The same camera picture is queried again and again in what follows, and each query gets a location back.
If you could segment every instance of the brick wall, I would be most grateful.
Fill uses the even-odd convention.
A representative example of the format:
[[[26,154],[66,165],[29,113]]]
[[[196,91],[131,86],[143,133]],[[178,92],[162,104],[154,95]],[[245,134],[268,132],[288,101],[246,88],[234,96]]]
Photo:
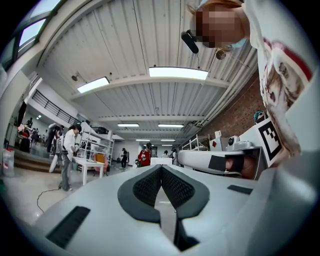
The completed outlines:
[[[215,131],[221,131],[222,137],[241,135],[254,125],[254,113],[266,111],[260,94],[259,73],[256,72],[227,107],[209,124],[198,132],[199,136],[215,138]]]

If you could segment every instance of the window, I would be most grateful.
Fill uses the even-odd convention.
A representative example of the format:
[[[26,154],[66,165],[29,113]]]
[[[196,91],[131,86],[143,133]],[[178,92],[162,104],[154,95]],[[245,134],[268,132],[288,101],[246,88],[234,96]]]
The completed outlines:
[[[26,51],[39,42],[42,31],[67,0],[40,0],[20,21],[11,41],[0,55],[5,71]]]
[[[39,20],[36,23],[32,24],[31,26],[28,26],[27,28],[25,28],[23,30],[19,46],[23,45],[25,42],[27,42],[31,38],[35,37],[39,33],[45,20],[46,19]]]
[[[44,12],[53,10],[59,2],[60,0],[41,0],[32,10],[30,18],[35,17]]]

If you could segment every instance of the black cable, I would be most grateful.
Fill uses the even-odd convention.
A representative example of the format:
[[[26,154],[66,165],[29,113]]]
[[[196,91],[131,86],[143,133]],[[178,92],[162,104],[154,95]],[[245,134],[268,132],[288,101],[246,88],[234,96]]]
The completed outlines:
[[[61,189],[61,187],[59,186],[59,188],[42,191],[41,194],[38,196],[38,199],[36,200],[36,205],[39,207],[39,209],[40,209],[43,213],[44,213],[44,210],[42,210],[42,209],[40,208],[39,204],[38,204],[38,201],[39,201],[40,196],[41,196],[43,193],[45,193],[45,192],[55,191],[55,190],[60,190],[60,189]]]
[[[199,61],[199,56],[198,56],[198,54],[199,54],[199,53],[197,53],[196,56],[197,56],[197,58],[198,58],[198,69],[200,69],[200,61]]]

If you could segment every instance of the white corrugated ceiling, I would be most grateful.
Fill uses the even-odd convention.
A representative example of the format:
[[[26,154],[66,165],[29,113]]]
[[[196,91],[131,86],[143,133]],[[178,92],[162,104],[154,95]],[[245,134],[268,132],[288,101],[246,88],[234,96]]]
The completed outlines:
[[[198,44],[198,62],[197,56],[180,39],[180,34],[190,25],[186,4],[197,6],[199,3],[199,0],[101,1],[99,7],[80,15],[60,35],[48,54],[42,56],[39,73],[64,98],[74,98],[76,104],[97,118],[95,121],[105,122],[106,126],[115,129],[115,133],[122,130],[112,122],[120,118],[118,122],[125,123],[121,119],[123,117],[131,117],[130,120],[135,117],[136,121],[127,123],[141,123],[141,131],[148,128],[154,131],[153,136],[159,137],[161,130],[153,126],[154,116],[159,116],[162,123],[166,117],[171,121],[173,116],[179,116],[179,121],[181,116],[188,117],[182,122],[185,126],[193,121],[192,117],[194,121],[199,121],[213,107],[217,107],[216,103],[228,86],[234,87],[229,91],[235,94],[257,68],[257,56],[256,53],[250,54],[252,48],[249,42],[243,48],[228,53],[223,60],[215,58],[215,48]],[[242,63],[251,69],[243,68]],[[199,65],[202,70],[209,71],[209,79],[221,81],[223,86],[170,80],[137,83],[140,77],[149,75],[149,67],[154,65],[195,69]],[[77,73],[80,77],[78,81],[73,81],[71,76]],[[237,74],[247,78],[238,84],[234,81]],[[79,86],[104,76],[109,79],[110,85],[125,79],[132,79],[132,83],[113,88],[106,86],[102,90],[75,97]],[[152,121],[149,126],[142,125],[139,117],[152,117]],[[127,139],[139,136],[128,131],[122,135]],[[188,139],[190,134],[181,131],[178,136]]]

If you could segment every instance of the black hair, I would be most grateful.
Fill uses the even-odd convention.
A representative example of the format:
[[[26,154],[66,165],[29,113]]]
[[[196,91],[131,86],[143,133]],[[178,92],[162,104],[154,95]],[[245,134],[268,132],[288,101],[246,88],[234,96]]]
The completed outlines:
[[[77,129],[78,131],[79,131],[79,133],[81,132],[81,130],[82,130],[82,127],[81,127],[81,125],[80,124],[76,124],[76,125],[74,125],[74,128],[75,129]]]
[[[148,143],[146,144],[146,147],[147,147],[148,150],[151,150],[151,149],[152,149],[152,144],[151,144],[150,142],[148,142]]]

